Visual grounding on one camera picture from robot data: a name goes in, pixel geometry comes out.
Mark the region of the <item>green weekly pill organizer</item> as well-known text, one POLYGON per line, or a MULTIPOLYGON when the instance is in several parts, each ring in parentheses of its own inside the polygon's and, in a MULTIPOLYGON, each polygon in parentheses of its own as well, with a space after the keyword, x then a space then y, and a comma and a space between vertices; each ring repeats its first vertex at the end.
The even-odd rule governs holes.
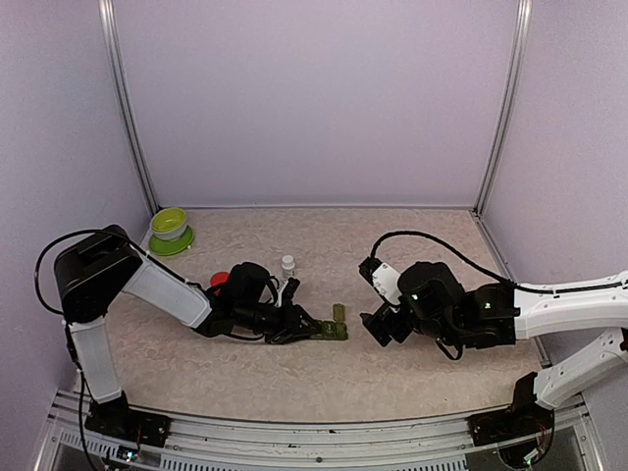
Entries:
POLYGON ((320 321, 320 330, 312 335, 312 340, 348 340, 348 327, 346 324, 346 310, 341 303, 333 305, 333 319, 320 321))

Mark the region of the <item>small white pill bottle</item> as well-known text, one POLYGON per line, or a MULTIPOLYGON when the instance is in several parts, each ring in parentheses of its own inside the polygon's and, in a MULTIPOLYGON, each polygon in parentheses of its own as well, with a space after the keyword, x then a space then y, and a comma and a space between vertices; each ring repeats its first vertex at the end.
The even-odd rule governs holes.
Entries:
POLYGON ((287 280, 295 276, 295 259, 292 255, 284 255, 281 259, 283 279, 287 280))

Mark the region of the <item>orange pill bottle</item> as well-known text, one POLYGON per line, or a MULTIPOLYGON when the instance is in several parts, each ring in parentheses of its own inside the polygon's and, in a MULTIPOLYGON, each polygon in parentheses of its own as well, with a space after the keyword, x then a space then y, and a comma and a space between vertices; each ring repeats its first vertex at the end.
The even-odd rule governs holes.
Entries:
POLYGON ((211 294, 217 294, 220 289, 227 283, 229 279, 228 272, 217 272, 210 278, 210 288, 208 291, 211 294))

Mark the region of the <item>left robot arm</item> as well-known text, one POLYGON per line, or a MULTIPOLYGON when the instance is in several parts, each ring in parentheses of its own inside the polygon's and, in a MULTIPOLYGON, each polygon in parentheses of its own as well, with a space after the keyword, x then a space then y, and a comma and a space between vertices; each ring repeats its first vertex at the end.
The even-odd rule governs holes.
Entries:
POLYGON ((280 283, 253 262, 234 265, 224 282, 213 287, 186 280, 133 242, 126 231, 111 225, 58 237, 75 238, 55 258, 60 308, 48 310, 65 323, 69 351, 92 401, 100 405, 100 422, 119 437, 137 426, 127 407, 107 334, 105 318, 122 293, 133 296, 177 319, 205 338, 231 337, 235 328, 250 331, 250 340, 289 344, 322 331, 293 297, 298 279, 280 283))

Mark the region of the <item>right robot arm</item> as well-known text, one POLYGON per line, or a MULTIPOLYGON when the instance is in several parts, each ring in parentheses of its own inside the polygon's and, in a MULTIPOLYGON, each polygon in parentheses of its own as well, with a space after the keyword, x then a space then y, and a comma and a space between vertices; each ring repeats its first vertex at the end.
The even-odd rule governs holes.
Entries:
POLYGON ((519 285, 464 257, 491 282, 467 290, 444 262, 417 262, 403 272, 375 251, 359 265, 383 300, 362 324, 382 346, 411 334, 432 339, 451 360, 466 348, 512 345, 539 336, 600 328, 591 343, 552 367, 516 382, 501 425, 525 434, 541 416, 627 364, 627 274, 549 286, 519 285))

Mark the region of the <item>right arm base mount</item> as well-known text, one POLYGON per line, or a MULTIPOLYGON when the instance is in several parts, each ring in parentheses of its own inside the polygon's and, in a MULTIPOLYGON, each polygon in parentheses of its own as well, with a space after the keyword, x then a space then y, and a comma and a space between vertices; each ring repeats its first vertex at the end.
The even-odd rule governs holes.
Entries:
POLYGON ((547 431, 554 425, 554 412, 544 408, 508 408, 473 414, 467 419, 474 446, 492 445, 547 431))

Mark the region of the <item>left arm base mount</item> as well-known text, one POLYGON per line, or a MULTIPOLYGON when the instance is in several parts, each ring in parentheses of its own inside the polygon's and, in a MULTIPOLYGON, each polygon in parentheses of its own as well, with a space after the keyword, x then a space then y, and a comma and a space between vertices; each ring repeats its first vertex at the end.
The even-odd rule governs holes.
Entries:
POLYGON ((95 407, 88 413, 86 430, 139 445, 163 448, 169 437, 171 419, 162 414, 132 408, 95 407))

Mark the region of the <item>right aluminium frame post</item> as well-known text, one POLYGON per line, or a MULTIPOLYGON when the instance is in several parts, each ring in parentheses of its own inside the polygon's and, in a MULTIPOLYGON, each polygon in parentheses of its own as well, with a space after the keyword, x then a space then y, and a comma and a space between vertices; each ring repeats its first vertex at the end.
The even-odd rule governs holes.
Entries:
POLYGON ((521 69, 524 63, 529 35, 532 10, 532 0, 520 0, 517 2, 515 29, 511 44, 504 91, 497 115, 496 130, 490 148, 487 167, 473 208, 473 212, 478 220, 484 218, 495 182, 497 180, 498 166, 501 161, 503 147, 506 143, 508 128, 515 107, 517 88, 520 81, 521 69))

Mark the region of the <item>aluminium frame post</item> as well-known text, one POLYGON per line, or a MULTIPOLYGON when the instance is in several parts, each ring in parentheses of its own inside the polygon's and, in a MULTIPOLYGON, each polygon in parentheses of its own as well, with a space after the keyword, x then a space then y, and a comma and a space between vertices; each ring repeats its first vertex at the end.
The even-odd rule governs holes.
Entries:
POLYGON ((496 130, 490 148, 487 167, 473 208, 473 212, 478 220, 484 218, 495 182, 497 180, 498 166, 501 161, 503 147, 506 143, 508 128, 515 107, 517 88, 520 81, 521 69, 524 63, 529 35, 532 10, 532 0, 520 0, 517 2, 515 29, 511 44, 504 91, 497 115, 496 130))
POLYGON ((144 157, 132 109, 131 94, 126 80, 122 48, 117 30, 114 2, 112 0, 99 0, 98 11, 123 130, 131 152, 131 162, 146 207, 149 213, 154 215, 161 207, 144 157))

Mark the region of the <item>left aluminium frame post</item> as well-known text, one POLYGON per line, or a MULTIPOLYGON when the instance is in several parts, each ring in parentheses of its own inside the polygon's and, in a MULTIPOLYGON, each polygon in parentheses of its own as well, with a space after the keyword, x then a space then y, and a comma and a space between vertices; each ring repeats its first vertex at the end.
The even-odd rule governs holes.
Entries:
POLYGON ((131 152, 131 162, 146 207, 149 213, 154 215, 161 207, 144 157, 132 109, 131 94, 126 80, 122 48, 117 30, 114 2, 112 0, 99 0, 98 11, 123 130, 131 152))

